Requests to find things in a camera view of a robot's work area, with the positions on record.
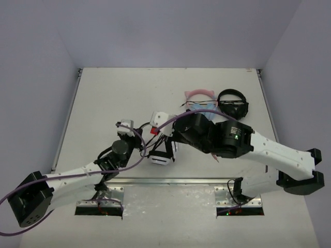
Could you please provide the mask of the white black headphones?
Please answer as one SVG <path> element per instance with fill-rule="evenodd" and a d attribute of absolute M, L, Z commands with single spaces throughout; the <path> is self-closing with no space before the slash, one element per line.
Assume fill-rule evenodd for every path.
<path fill-rule="evenodd" d="M 139 129 L 143 129 L 147 126 L 151 126 L 149 122 L 142 124 Z M 168 165 L 170 162 L 175 162 L 176 153 L 179 151 L 179 144 L 172 141 L 170 137 L 167 137 L 160 132 L 155 131 L 156 128 L 151 126 L 150 133 L 152 138 L 145 142 L 146 155 L 143 155 L 144 148 L 140 150 L 140 156 L 148 158 L 151 163 L 157 165 Z"/>

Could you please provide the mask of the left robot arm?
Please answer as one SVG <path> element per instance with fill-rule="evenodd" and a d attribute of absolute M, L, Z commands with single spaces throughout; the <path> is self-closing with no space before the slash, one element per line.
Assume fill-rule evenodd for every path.
<path fill-rule="evenodd" d="M 140 134 L 121 134 L 97 159 L 77 169 L 58 174 L 30 173 L 6 197 L 21 228 L 37 225 L 54 209 L 80 200 L 96 200 L 107 191 L 106 182 L 127 165 L 132 152 L 144 147 Z"/>

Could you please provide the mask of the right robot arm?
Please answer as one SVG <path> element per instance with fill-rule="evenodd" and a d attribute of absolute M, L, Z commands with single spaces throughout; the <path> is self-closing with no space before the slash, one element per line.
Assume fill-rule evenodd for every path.
<path fill-rule="evenodd" d="M 238 204 L 272 191 L 305 196 L 325 186 L 323 173 L 315 168 L 322 161 L 319 149 L 296 150 L 236 120 L 214 123 L 195 112 L 178 115 L 170 123 L 172 138 L 178 143 L 215 158 L 243 159 L 268 167 L 263 174 L 234 179 L 230 195 Z"/>

